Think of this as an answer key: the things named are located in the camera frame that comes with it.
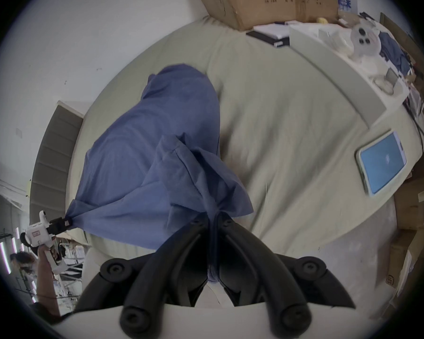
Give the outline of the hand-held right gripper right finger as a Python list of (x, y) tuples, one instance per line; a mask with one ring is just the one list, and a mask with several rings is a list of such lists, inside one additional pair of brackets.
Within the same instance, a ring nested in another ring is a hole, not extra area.
[(355, 309), (341, 282), (319, 258), (272, 252), (228, 214), (216, 216), (216, 269), (236, 307), (265, 303), (276, 337), (299, 337), (312, 323), (308, 304)]

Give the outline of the person's left hand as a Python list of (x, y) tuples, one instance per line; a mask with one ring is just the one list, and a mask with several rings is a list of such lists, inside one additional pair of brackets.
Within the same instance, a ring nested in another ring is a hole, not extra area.
[(47, 258), (47, 255), (55, 260), (54, 257), (57, 256), (56, 252), (52, 248), (47, 247), (46, 245), (41, 245), (38, 247), (38, 265), (37, 265), (37, 275), (42, 274), (52, 274), (51, 264)]

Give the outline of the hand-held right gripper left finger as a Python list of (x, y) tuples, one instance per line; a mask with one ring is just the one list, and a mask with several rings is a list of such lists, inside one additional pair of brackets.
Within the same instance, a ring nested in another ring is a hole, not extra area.
[(112, 258), (82, 293), (74, 313), (120, 307), (119, 326), (133, 339), (160, 333), (163, 307), (194, 307), (208, 282), (209, 219), (197, 217), (152, 254)]

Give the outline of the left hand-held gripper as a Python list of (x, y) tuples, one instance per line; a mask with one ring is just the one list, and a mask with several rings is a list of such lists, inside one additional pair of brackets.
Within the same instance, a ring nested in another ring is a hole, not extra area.
[(56, 218), (48, 221), (45, 211), (39, 212), (39, 222), (30, 225), (23, 234), (20, 235), (21, 243), (37, 251), (40, 246), (46, 246), (48, 251), (45, 256), (51, 266), (53, 274), (65, 272), (65, 261), (60, 253), (56, 236), (64, 233), (66, 229), (72, 229), (72, 218)]

